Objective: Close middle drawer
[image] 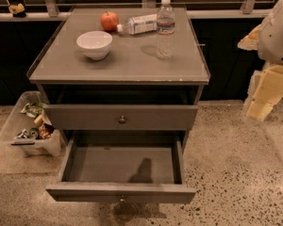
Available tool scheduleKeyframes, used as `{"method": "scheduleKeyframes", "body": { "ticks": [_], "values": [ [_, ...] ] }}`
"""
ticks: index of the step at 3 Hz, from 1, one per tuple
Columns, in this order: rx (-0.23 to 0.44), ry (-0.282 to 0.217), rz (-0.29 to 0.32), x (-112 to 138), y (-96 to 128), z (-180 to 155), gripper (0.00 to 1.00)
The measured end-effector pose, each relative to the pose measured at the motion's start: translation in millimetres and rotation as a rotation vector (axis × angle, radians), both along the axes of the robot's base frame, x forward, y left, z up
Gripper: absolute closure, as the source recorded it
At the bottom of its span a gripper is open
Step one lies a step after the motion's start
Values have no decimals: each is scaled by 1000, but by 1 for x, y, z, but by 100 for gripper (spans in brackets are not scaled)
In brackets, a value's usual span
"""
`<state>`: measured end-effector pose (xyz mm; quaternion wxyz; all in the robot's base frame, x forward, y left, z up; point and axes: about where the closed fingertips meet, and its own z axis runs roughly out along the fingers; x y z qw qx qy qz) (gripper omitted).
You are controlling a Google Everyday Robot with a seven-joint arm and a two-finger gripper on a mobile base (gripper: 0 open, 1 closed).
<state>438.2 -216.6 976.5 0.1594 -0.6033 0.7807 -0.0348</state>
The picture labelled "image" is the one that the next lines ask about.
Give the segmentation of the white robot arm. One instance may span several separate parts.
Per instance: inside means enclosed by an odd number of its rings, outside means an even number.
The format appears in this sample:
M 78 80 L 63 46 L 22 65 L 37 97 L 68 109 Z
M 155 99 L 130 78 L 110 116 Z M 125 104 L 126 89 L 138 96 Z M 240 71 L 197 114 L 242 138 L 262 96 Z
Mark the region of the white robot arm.
M 277 1 L 261 24 L 239 41 L 238 47 L 257 50 L 258 57 L 265 61 L 246 112 L 248 118 L 264 121 L 283 98 L 283 0 Z

